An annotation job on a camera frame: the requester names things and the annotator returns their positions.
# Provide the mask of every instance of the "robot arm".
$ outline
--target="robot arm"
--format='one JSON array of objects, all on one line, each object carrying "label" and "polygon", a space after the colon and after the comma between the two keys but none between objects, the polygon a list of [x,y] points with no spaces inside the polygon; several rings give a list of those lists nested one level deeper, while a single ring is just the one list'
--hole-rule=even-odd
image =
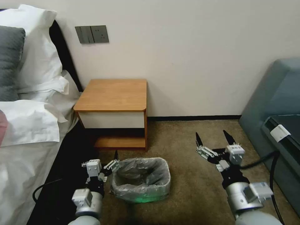
[{"label": "robot arm", "polygon": [[100,159],[92,159],[82,164],[87,168],[87,188],[75,190],[72,201],[77,206],[76,220],[69,225],[100,225],[104,183],[119,165],[118,153],[114,159],[102,168]]},{"label": "robot arm", "polygon": [[279,225],[275,217],[255,209],[263,208],[264,201],[271,199],[273,191],[266,182],[250,183],[243,176],[241,163],[245,150],[224,131],[229,143],[226,148],[209,149],[205,147],[196,133],[196,152],[208,162],[216,165],[223,177],[222,186],[227,193],[227,200],[236,225]]}]

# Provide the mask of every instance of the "black bed frame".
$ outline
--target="black bed frame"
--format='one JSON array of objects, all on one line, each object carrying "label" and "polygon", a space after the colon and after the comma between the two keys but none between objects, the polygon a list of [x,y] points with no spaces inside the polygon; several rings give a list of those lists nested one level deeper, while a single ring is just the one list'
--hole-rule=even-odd
[{"label": "black bed frame", "polygon": [[[78,90],[83,91],[66,41],[56,21],[50,27],[49,34],[58,51],[62,68],[70,73]],[[27,225],[65,225],[72,221],[76,210],[72,195],[77,188],[82,188],[87,179],[86,170],[81,167],[81,163],[97,157],[97,152],[85,136],[84,128],[77,123],[62,141],[45,183],[60,178],[62,180],[42,188]]]}]

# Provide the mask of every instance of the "nightstand drawer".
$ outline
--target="nightstand drawer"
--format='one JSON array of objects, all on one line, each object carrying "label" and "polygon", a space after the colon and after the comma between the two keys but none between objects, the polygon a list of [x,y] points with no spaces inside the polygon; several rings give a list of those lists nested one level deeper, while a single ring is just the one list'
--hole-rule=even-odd
[{"label": "nightstand drawer", "polygon": [[79,112],[85,128],[144,128],[144,112]]}]

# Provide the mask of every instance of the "plastic bag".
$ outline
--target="plastic bag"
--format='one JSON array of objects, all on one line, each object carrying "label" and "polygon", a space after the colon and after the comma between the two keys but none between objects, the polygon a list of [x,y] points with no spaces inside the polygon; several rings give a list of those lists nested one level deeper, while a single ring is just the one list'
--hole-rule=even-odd
[{"label": "plastic bag", "polygon": [[120,162],[112,175],[111,193],[132,203],[165,199],[170,192],[171,175],[163,158],[132,158]]}]

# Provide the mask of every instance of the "carpet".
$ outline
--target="carpet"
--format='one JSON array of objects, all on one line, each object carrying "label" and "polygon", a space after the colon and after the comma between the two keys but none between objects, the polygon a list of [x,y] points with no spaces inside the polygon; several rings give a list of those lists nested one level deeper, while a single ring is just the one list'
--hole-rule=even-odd
[{"label": "carpet", "polygon": [[[222,224],[233,225],[234,218],[222,188],[222,177],[213,164],[196,152],[195,132],[210,149],[227,145],[226,130],[242,145],[246,154],[243,164],[259,159],[237,120],[150,122],[148,125],[149,151],[119,151],[120,160],[135,157],[162,157],[171,173],[168,199],[158,202],[127,204],[109,194],[110,178],[105,184],[101,224]],[[99,159],[108,163],[113,151],[101,151]],[[261,164],[243,172],[250,182],[269,181],[269,171]],[[300,224],[300,219],[278,186],[275,197],[286,225]],[[272,202],[265,202],[261,210],[276,217]]]}]

